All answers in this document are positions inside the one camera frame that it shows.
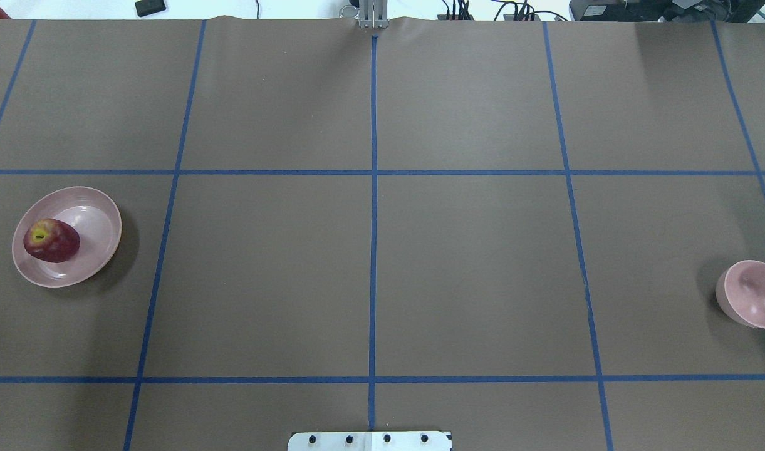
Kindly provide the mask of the orange black usb hub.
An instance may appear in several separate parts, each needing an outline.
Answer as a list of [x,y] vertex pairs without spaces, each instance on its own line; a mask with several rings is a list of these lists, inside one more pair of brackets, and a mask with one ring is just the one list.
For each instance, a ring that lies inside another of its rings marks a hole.
[[463,11],[446,11],[445,14],[438,14],[439,21],[473,21],[473,14]]

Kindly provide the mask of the pink bowl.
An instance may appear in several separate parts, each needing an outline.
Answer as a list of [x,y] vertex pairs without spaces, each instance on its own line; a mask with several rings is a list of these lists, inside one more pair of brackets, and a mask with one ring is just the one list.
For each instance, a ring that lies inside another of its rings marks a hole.
[[743,260],[729,266],[715,294],[721,310],[736,323],[765,330],[765,262]]

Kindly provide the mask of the pink plate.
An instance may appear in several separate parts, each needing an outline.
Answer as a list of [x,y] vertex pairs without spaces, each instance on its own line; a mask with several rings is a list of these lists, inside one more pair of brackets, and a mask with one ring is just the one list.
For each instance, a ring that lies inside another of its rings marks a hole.
[[[23,239],[34,222],[53,218],[80,235],[80,248],[64,262],[47,262],[29,255]],[[89,279],[112,259],[122,236],[122,217],[111,197],[101,190],[72,186],[50,192],[19,220],[11,257],[24,279],[44,288],[64,288]]]

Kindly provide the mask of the small black device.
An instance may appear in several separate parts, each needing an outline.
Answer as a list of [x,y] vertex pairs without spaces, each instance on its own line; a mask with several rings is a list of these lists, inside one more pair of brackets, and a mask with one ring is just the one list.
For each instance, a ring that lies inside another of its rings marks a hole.
[[134,9],[139,18],[144,18],[167,9],[164,0],[139,0],[134,3]]

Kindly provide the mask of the red apple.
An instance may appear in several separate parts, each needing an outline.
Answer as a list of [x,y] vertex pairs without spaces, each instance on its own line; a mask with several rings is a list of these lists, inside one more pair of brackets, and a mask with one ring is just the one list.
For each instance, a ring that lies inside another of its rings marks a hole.
[[78,254],[80,245],[78,231],[56,218],[37,220],[23,237],[23,246],[29,255],[50,263],[69,261]]

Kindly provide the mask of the aluminium frame post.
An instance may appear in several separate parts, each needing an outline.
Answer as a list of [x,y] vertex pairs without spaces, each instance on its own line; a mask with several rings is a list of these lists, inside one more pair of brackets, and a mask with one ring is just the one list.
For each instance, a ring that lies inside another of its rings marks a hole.
[[388,20],[387,0],[359,0],[356,3],[359,28],[388,28],[390,20]]

